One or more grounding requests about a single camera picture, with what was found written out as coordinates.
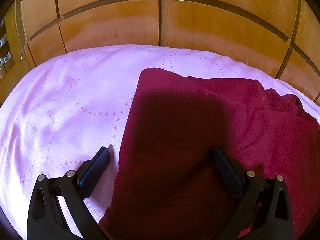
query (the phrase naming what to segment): metal pin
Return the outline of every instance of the metal pin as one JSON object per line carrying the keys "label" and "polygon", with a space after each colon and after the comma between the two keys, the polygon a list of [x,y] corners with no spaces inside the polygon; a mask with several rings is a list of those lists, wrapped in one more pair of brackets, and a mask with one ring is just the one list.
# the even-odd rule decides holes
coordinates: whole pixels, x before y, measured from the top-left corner
{"label": "metal pin", "polygon": [[38,180],[39,181],[43,181],[44,180],[44,175],[43,174],[39,175]]}
{"label": "metal pin", "polygon": [[254,173],[254,171],[247,171],[247,175],[250,178],[254,178],[256,176],[256,174]]}
{"label": "metal pin", "polygon": [[75,172],[74,170],[68,171],[68,172],[67,172],[67,177],[71,178],[71,177],[74,176],[75,173],[76,173],[76,172]]}
{"label": "metal pin", "polygon": [[284,178],[283,178],[283,176],[281,176],[281,175],[277,175],[277,180],[279,180],[279,181],[284,181]]}

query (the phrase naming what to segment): maroon garment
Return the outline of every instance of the maroon garment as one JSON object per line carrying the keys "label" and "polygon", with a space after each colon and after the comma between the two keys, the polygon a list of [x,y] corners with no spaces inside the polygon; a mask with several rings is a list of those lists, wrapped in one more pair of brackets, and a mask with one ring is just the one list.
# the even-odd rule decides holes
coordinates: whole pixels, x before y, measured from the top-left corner
{"label": "maroon garment", "polygon": [[213,237],[238,205],[209,159],[215,146],[259,176],[284,176],[297,239],[320,207],[320,129],[300,100],[158,68],[140,74],[99,225],[119,240]]}

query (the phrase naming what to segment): wooden headboard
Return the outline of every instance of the wooden headboard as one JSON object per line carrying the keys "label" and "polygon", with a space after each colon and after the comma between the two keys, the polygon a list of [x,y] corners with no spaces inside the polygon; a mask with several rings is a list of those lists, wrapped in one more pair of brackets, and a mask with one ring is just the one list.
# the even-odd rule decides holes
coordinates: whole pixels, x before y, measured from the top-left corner
{"label": "wooden headboard", "polygon": [[105,45],[208,50],[281,79],[320,105],[320,24],[305,0],[20,3],[24,55],[31,68],[67,52]]}

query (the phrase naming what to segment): pink bed sheet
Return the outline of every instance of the pink bed sheet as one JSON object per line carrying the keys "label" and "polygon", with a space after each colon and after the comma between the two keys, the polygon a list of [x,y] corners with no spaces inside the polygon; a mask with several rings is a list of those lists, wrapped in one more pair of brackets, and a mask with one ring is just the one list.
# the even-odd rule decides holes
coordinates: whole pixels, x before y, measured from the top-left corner
{"label": "pink bed sheet", "polygon": [[[305,111],[320,123],[320,108],[301,92],[212,52],[117,45],[51,59],[29,72],[0,108],[0,206],[23,239],[38,175],[60,177],[106,146],[112,155],[110,165],[92,196],[84,200],[97,222],[103,217],[111,204],[119,148],[138,78],[150,67],[198,78],[256,79],[280,95],[297,95]],[[62,198],[60,203],[71,231],[81,236]]]}

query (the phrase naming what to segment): folded red fabric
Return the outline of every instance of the folded red fabric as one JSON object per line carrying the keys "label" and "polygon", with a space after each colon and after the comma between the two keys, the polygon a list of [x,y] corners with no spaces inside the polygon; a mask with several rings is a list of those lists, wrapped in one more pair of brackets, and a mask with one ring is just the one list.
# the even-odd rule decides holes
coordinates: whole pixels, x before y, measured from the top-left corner
{"label": "folded red fabric", "polygon": [[320,207],[320,129],[294,95],[256,80],[141,72],[120,148],[111,239],[210,239],[238,203],[209,159],[221,150],[259,176],[284,176],[294,239]]}

